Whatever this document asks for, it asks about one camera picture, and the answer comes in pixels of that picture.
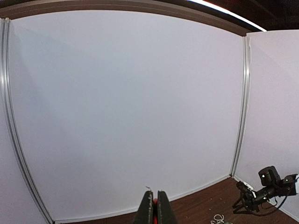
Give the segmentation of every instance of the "white panel wall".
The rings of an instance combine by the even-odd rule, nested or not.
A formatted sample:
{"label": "white panel wall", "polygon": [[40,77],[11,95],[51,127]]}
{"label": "white panel wall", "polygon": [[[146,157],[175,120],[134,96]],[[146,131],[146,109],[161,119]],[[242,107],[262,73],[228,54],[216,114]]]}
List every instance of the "white panel wall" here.
{"label": "white panel wall", "polygon": [[[299,30],[249,34],[251,82],[246,130],[236,175],[261,188],[258,171],[299,173]],[[283,208],[299,220],[299,199]]]}
{"label": "white panel wall", "polygon": [[44,224],[14,156],[0,100],[0,223]]}
{"label": "white panel wall", "polygon": [[55,220],[137,208],[228,175],[242,38],[193,21],[119,11],[12,22],[21,143]]}

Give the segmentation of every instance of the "black camera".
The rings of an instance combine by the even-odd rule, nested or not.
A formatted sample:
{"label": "black camera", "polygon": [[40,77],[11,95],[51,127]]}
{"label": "black camera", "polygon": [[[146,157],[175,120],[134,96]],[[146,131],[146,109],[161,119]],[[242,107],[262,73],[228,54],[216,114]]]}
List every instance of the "black camera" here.
{"label": "black camera", "polygon": [[[292,174],[286,176],[283,180],[274,166],[266,167],[258,172],[262,185],[259,191],[254,191],[245,182],[238,182],[237,188],[240,190],[240,199],[233,205],[234,214],[253,214],[257,216],[266,216],[277,211],[285,202],[288,196],[294,196],[297,194],[296,182],[298,180],[298,174]],[[285,196],[283,202],[272,212],[266,214],[256,214],[253,211],[259,212],[259,205],[264,202],[268,202],[273,197]]]}

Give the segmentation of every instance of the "black cable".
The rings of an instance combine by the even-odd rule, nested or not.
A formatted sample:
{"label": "black cable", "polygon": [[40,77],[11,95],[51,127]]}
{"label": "black cable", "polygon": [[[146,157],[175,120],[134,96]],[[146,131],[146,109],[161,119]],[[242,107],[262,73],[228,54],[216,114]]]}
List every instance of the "black cable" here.
{"label": "black cable", "polygon": [[254,215],[254,216],[259,216],[259,217],[268,216],[268,215],[271,215],[271,214],[273,214],[274,212],[278,211],[278,210],[281,208],[281,206],[285,203],[286,199],[288,198],[289,194],[291,193],[292,189],[293,189],[293,185],[291,186],[291,188],[290,188],[288,194],[285,196],[285,198],[284,198],[284,200],[282,201],[282,203],[281,203],[275,210],[273,210],[273,211],[271,211],[271,212],[268,212],[268,213],[265,213],[265,214],[256,214],[256,213],[252,212],[252,211],[245,205],[244,198],[242,197],[242,192],[241,192],[241,195],[240,195],[240,196],[241,196],[241,202],[242,202],[244,208],[245,208],[248,212],[250,212],[250,214],[252,214],[252,215]]}

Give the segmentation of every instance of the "wooden floor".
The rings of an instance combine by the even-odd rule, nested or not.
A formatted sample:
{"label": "wooden floor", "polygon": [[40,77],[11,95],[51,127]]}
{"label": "wooden floor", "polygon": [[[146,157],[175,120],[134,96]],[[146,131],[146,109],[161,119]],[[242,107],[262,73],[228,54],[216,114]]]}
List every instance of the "wooden floor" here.
{"label": "wooden floor", "polygon": [[[225,221],[233,224],[299,224],[281,211],[266,217],[234,215],[232,205],[240,195],[235,185],[236,181],[228,178],[209,188],[171,202],[178,223],[210,224],[214,215],[220,214],[224,215]],[[130,213],[77,224],[131,224],[134,217],[135,213]]]}

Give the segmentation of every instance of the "metal vertical rail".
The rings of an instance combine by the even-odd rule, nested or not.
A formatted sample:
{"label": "metal vertical rail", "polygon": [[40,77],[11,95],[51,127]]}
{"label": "metal vertical rail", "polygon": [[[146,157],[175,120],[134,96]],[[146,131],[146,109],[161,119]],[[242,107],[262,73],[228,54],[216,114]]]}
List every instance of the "metal vertical rail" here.
{"label": "metal vertical rail", "polygon": [[240,157],[240,151],[242,147],[242,141],[245,131],[246,114],[248,108],[249,99],[249,84],[250,84],[250,42],[249,37],[243,37],[243,90],[242,90],[242,102],[241,102],[241,114],[239,121],[239,130],[237,135],[237,141],[235,146],[235,154],[230,170],[230,175],[235,176],[235,171]]}
{"label": "metal vertical rail", "polygon": [[39,211],[45,218],[46,223],[53,224],[54,221],[52,220],[48,210],[46,209],[41,199],[41,196],[37,190],[37,187],[33,181],[32,175],[26,163],[15,123],[8,70],[9,23],[10,20],[8,18],[6,18],[5,20],[0,19],[0,91],[7,122],[7,128],[14,149],[15,157],[17,159],[24,181],[31,193],[31,196],[35,201]]}

